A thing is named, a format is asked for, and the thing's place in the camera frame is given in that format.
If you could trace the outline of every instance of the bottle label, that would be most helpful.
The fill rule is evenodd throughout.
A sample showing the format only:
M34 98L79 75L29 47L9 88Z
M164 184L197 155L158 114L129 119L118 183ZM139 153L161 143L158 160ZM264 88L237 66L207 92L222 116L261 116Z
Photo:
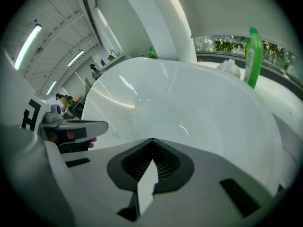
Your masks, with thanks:
M244 79L243 79L243 81L246 83L248 83L248 81L250 79L250 73L251 73L251 68L252 68L253 62L254 62L254 50L249 49L248 53L247 53L245 74L244 74Z

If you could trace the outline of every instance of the green plastic bottle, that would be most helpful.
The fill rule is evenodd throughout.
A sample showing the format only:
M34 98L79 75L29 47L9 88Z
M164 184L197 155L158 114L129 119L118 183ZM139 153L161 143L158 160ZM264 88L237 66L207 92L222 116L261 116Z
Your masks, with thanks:
M150 58L153 58L153 59L158 59L158 56L156 53L152 52L152 47L150 47L149 51L148 51L148 56Z
M246 52L246 66L243 81L254 89L261 70L264 47L258 31L253 27L250 27L250 36L251 40Z

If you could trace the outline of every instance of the white basin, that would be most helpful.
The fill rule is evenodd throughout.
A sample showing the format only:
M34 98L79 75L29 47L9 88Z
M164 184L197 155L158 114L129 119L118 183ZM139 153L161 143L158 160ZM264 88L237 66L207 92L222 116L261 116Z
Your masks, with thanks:
M282 143L274 117L238 78L179 61L135 58L107 71L87 95L83 119L106 121L93 149L159 138L218 154L274 195Z

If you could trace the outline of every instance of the ceiling fixture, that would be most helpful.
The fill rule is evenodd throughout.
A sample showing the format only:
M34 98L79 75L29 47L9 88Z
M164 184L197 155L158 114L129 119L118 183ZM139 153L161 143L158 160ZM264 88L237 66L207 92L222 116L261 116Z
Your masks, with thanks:
M51 85L51 87L48 89L46 95L49 95L49 94L51 93L51 91L52 91L53 87L56 85L56 83L57 83L56 81L54 81L54 82L52 83L52 85Z
M84 51L81 51L79 54L77 54L76 56L75 56L75 58L74 59L72 59L71 60L71 62L70 63L68 63L68 65L67 66L71 66L82 54L84 53Z
M42 29L41 25L36 25L33 29L33 31L30 33L30 35L28 36L27 40L25 41L25 43L22 46L22 49L16 59L15 62L15 69L18 70L21 62L28 50L28 48L30 47L31 43L33 42L34 38L36 37L36 35L40 32L40 30Z

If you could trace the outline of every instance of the person's hair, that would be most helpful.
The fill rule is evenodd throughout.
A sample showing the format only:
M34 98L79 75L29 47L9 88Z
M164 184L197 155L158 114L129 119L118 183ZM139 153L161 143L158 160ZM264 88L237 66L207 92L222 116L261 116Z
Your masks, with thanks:
M60 93L57 93L56 94L56 97L58 97L59 99L61 99L62 97L64 97L62 94L60 94Z
M95 68L95 65L94 65L94 64L91 64L91 65L90 65L90 68L91 68L92 70L94 70L95 72L98 72L97 69Z

